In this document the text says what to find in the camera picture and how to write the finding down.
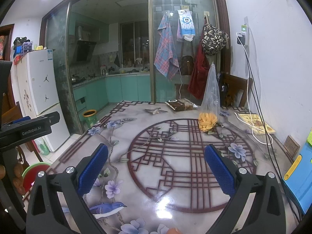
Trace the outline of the person's left hand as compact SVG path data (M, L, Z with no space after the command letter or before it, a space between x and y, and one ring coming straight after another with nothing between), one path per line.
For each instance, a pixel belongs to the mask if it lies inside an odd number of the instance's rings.
M25 195L26 191L23 186L23 166L20 162L17 162L13 168L14 178L12 180L12 184L16 188L18 194ZM6 168L3 165L0 165L0 180L2 180L6 175Z

